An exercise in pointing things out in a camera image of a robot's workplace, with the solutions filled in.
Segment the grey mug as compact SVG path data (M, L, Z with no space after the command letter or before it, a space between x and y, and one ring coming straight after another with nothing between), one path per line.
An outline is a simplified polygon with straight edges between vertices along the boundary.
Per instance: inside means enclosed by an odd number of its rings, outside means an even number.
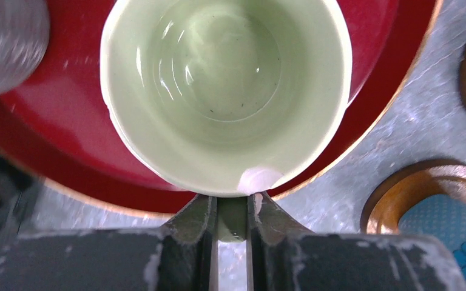
M49 37L46 1L0 1L0 94L19 86L36 70Z

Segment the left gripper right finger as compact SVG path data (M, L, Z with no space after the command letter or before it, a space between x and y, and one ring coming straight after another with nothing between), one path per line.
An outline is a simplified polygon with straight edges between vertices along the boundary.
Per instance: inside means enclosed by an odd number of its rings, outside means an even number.
M466 290L432 236L315 233L267 193L247 198L249 290Z

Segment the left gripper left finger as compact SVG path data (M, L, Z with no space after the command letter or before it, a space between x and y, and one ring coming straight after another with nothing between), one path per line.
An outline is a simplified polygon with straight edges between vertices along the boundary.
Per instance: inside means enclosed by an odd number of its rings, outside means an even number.
M217 199L156 228L26 230L0 242L0 290L215 290Z

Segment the green mug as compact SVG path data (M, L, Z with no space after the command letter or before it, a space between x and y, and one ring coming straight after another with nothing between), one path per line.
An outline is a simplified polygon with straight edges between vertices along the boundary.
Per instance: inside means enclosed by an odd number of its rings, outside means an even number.
M122 143L163 181L259 196L331 142L352 64L337 1L117 1L100 86Z

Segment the wooden coaster two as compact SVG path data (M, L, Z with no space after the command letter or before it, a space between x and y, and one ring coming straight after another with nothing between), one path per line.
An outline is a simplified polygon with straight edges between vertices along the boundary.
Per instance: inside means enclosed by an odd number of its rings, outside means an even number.
M369 234L398 234L401 217L419 202L438 194L466 203L466 164L438 158L396 171L370 194L360 216L360 229Z

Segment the red round tray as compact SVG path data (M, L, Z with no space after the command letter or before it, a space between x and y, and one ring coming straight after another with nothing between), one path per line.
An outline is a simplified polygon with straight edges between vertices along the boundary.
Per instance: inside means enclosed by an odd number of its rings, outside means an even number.
M49 1L50 42L29 79L0 96L0 154L80 201L130 215L177 213L175 191L125 148L101 96L101 32L113 1ZM343 159L388 110L415 66L440 1L340 1L353 47L351 100L323 153L270 190L280 199Z

